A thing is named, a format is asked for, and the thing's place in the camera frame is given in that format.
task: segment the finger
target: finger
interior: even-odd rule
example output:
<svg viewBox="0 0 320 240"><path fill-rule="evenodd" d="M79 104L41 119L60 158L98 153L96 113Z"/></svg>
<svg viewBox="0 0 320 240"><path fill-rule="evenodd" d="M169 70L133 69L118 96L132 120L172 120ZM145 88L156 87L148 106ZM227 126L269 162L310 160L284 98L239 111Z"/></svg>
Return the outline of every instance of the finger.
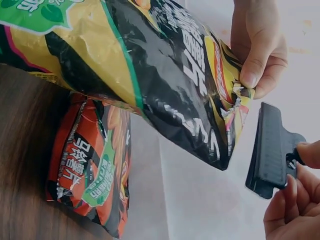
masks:
<svg viewBox="0 0 320 240"><path fill-rule="evenodd" d="M308 192L310 202L320 203L320 179L309 172L301 164L297 165L297 178Z"/></svg>
<svg viewBox="0 0 320 240"><path fill-rule="evenodd" d="M270 54L274 50L273 41L263 34L258 34L251 43L248 57L244 61L240 82L247 88L254 88L261 79Z"/></svg>
<svg viewBox="0 0 320 240"><path fill-rule="evenodd" d="M270 93L278 84L282 73L286 69L286 64L280 58L271 56L264 70L262 78L255 87L254 99L261 99Z"/></svg>
<svg viewBox="0 0 320 240"><path fill-rule="evenodd" d="M309 193L300 182L299 179L296 180L296 189L297 189L297 196L296 196L296 204L299 209L300 215L304 216L306 213L306 208L310 203Z"/></svg>
<svg viewBox="0 0 320 240"><path fill-rule="evenodd" d="M288 224L295 218L299 217L299 209L297 206L297 182L293 176L287 176L288 184L285 189L282 190L285 199L285 223Z"/></svg>
<svg viewBox="0 0 320 240"><path fill-rule="evenodd" d="M286 225L285 223L285 213L286 213L286 200L282 191L278 191L273 199L271 200L269 206L267 207L264 214L264 231L267 237L273 231Z"/></svg>
<svg viewBox="0 0 320 240"><path fill-rule="evenodd" d="M309 209L308 212L304 214L305 217L316 217L320 215L320 204L315 204L312 202L313 207Z"/></svg>
<svg viewBox="0 0 320 240"><path fill-rule="evenodd" d="M320 169L320 141L300 143L296 149L300 158L308 167Z"/></svg>

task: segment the crinkled plastic packaging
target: crinkled plastic packaging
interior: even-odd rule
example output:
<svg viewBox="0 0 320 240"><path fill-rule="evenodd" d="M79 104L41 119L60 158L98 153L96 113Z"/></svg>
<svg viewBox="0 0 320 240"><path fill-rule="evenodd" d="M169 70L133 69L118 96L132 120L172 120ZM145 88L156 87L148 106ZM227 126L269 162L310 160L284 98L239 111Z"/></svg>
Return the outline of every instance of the crinkled plastic packaging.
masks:
<svg viewBox="0 0 320 240"><path fill-rule="evenodd" d="M46 195L121 237L128 218L130 114L75 93L55 138Z"/></svg>
<svg viewBox="0 0 320 240"><path fill-rule="evenodd" d="M0 63L139 114L221 170L254 95L230 49L171 0L0 0Z"/></svg>

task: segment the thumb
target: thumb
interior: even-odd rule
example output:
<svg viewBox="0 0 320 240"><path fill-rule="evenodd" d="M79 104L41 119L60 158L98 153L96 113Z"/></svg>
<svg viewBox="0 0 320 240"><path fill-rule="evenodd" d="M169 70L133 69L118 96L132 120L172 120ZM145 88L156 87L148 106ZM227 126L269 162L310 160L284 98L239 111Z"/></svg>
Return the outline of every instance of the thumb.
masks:
<svg viewBox="0 0 320 240"><path fill-rule="evenodd" d="M299 143L296 147L301 160L310 168L320 169L320 141Z"/></svg>
<svg viewBox="0 0 320 240"><path fill-rule="evenodd" d="M241 73L240 82L247 88L254 88L264 74L267 61L273 52L272 40L264 35L257 35L251 43Z"/></svg>

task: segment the white surface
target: white surface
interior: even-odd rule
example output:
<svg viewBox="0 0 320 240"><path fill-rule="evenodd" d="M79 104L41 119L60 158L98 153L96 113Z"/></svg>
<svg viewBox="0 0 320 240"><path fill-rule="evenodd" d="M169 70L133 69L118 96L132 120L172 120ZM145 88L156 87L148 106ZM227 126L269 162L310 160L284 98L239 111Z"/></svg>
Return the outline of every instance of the white surface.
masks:
<svg viewBox="0 0 320 240"><path fill-rule="evenodd" d="M230 32L232 0L178 2L216 33ZM280 108L288 131L302 134L309 142L320 139L318 2L279 1L291 52L303 50L310 54L290 53L289 68L279 86L263 99ZM305 26L304 20L312 21L312 27ZM222 37L228 41L228 34ZM252 103L229 168L224 172L173 145L134 117L131 200L123 239L264 239L263 216L269 201L245 188L259 107L260 101Z"/></svg>

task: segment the chip clip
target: chip clip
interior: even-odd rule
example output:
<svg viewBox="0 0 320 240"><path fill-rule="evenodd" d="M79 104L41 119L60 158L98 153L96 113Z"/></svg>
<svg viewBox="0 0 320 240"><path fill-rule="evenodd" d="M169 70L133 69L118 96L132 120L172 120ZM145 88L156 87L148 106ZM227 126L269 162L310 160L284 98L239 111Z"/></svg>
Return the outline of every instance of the chip clip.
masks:
<svg viewBox="0 0 320 240"><path fill-rule="evenodd" d="M246 187L264 199L272 198L274 188L284 189L288 174L297 177L297 162L304 165L296 147L305 141L283 127L278 108L262 102Z"/></svg>

